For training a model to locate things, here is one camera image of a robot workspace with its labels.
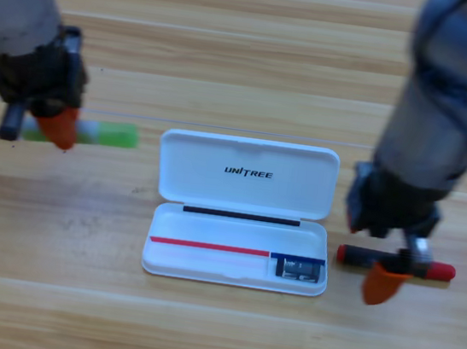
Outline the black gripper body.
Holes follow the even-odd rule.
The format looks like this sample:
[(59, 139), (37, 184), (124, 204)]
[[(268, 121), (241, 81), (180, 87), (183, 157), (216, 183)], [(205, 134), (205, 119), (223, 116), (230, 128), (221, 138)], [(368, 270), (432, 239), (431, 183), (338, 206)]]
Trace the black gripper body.
[(26, 113), (35, 121), (65, 108), (78, 108), (80, 113), (89, 80), (81, 55), (83, 41), (78, 27), (63, 26), (53, 42), (28, 55), (0, 55), (0, 97), (6, 104), (1, 140), (18, 139)]
[(359, 232), (366, 230), (374, 238), (386, 238), (390, 231), (400, 229), (406, 247), (391, 254), (348, 245), (338, 253), (341, 261), (365, 268), (378, 262), (391, 273), (426, 277), (433, 264), (428, 238), (441, 220), (438, 202), (445, 193), (403, 183), (371, 162), (358, 162), (354, 170), (347, 215)]

